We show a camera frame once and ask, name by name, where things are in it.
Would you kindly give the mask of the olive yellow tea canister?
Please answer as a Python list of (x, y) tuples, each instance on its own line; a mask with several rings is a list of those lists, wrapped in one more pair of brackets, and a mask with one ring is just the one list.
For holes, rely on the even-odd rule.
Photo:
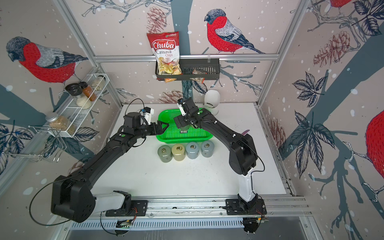
[(183, 161), (186, 157), (186, 150), (182, 144), (175, 144), (172, 147), (172, 154), (176, 161)]

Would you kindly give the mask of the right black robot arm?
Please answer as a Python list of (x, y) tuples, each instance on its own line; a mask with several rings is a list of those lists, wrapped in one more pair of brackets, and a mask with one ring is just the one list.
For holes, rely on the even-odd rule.
[(239, 193), (237, 203), (226, 209), (243, 215), (266, 215), (264, 200), (253, 188), (252, 174), (257, 172), (255, 167), (259, 159), (253, 138), (249, 134), (242, 135), (231, 130), (207, 109), (199, 109), (192, 98), (179, 99), (177, 104), (181, 111), (181, 114), (174, 118), (177, 128), (192, 125), (203, 129), (229, 150), (229, 165), (238, 174)]

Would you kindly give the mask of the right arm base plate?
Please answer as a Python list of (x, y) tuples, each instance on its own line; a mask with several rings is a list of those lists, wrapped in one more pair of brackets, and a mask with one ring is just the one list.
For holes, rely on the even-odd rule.
[(245, 202), (242, 198), (226, 199), (226, 205), (222, 209), (227, 211), (227, 215), (267, 214), (265, 202), (261, 198), (254, 198), (250, 202)]

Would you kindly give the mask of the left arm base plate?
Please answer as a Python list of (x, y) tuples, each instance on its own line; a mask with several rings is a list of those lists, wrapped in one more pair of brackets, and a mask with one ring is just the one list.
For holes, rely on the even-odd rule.
[(106, 217), (144, 217), (147, 212), (148, 203), (147, 200), (129, 200), (120, 209), (107, 211)]

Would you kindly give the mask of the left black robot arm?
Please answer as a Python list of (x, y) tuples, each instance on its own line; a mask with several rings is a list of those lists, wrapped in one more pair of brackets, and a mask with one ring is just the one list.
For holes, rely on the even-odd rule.
[(121, 156), (135, 146), (138, 139), (162, 135), (169, 124), (148, 123), (137, 112), (124, 116), (124, 124), (106, 146), (79, 170), (69, 176), (59, 176), (53, 183), (51, 212), (60, 217), (84, 222), (96, 209), (97, 197), (91, 189), (101, 175)]

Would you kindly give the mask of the dark green tea canister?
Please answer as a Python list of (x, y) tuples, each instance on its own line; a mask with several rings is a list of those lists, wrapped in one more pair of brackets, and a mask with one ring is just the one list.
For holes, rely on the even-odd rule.
[(172, 149), (163, 145), (158, 149), (158, 156), (163, 163), (169, 163), (173, 159)]

